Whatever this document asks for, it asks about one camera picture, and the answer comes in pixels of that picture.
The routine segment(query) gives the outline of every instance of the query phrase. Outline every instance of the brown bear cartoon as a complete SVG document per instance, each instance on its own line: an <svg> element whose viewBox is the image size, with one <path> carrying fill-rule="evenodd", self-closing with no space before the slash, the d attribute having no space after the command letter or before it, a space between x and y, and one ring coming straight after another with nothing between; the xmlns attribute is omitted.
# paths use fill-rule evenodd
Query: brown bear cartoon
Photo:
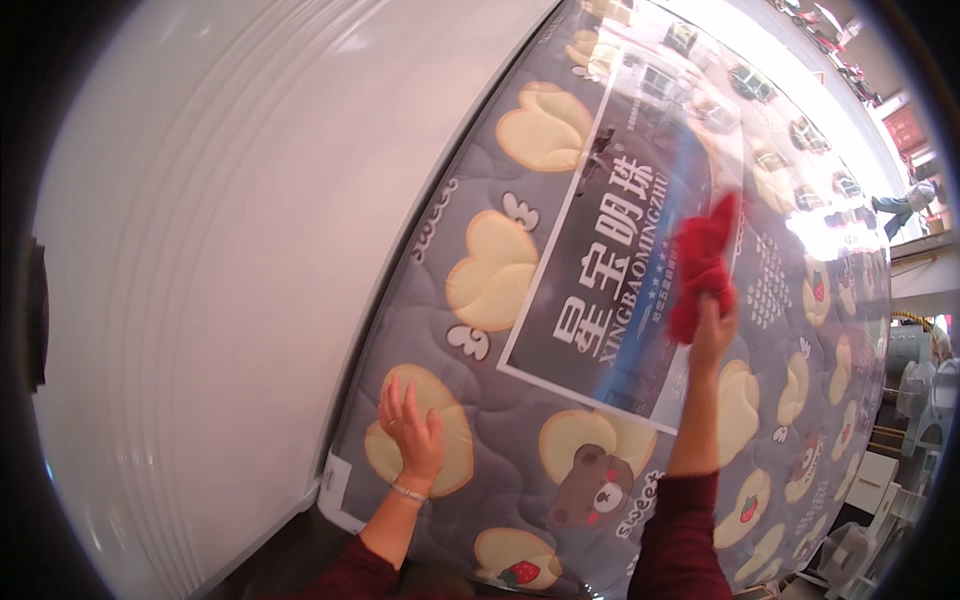
<svg viewBox="0 0 960 600"><path fill-rule="evenodd" d="M620 514L630 500L634 473L619 458L596 444L580 446L573 468L560 484L547 519L566 527L603 527Z"/></svg>

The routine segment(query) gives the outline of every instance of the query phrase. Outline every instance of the bracelet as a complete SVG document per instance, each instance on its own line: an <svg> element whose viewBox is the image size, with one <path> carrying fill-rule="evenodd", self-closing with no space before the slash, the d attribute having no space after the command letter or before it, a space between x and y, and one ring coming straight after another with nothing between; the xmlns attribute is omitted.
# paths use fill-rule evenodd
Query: bracelet
<svg viewBox="0 0 960 600"><path fill-rule="evenodd" d="M406 488L398 484L396 481L390 484L390 486L394 489L394 492L399 493L400 495L406 496L411 500L416 500L420 504L423 504L427 500L427 496L423 495L422 493L411 492L410 490L407 490Z"/></svg>

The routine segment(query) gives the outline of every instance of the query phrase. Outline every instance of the person's left hand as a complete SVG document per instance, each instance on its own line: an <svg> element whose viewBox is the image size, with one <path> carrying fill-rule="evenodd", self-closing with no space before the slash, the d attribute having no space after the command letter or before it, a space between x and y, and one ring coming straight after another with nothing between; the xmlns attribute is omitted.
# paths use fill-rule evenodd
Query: person's left hand
<svg viewBox="0 0 960 600"><path fill-rule="evenodd" d="M378 413L380 426L400 447L403 469L396 482L412 492L426 495L444 466L446 454L437 409L431 408L426 419L422 419L413 380L407 383L400 402L400 380L394 377L380 395Z"/></svg>

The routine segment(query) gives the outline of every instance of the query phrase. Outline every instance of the mattress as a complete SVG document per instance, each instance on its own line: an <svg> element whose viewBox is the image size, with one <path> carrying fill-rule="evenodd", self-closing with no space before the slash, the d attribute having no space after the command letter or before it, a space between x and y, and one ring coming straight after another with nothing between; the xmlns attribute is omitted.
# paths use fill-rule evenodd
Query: mattress
<svg viewBox="0 0 960 600"><path fill-rule="evenodd" d="M376 412L397 375L447 443L410 558L625 596L684 400L672 233L741 190L714 545L734 590L803 568L865 450L889 315L885 237L815 123L660 7L564 2L440 173L362 342L324 515L359 531L399 472Z"/></svg>

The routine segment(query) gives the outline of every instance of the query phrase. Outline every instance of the maroon sleeve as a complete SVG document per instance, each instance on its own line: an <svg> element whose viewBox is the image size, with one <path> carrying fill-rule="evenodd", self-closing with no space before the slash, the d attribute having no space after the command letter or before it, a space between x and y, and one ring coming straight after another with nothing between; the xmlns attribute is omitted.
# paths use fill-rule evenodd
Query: maroon sleeve
<svg viewBox="0 0 960 600"><path fill-rule="evenodd" d="M643 529L630 600L733 598L713 550L718 472L664 477L657 508Z"/></svg>
<svg viewBox="0 0 960 600"><path fill-rule="evenodd" d="M398 579L399 572L394 566L373 554L357 536L347 542L337 560L322 575L303 589L284 596L271 596L270 600L380 600L396 587Z"/></svg>

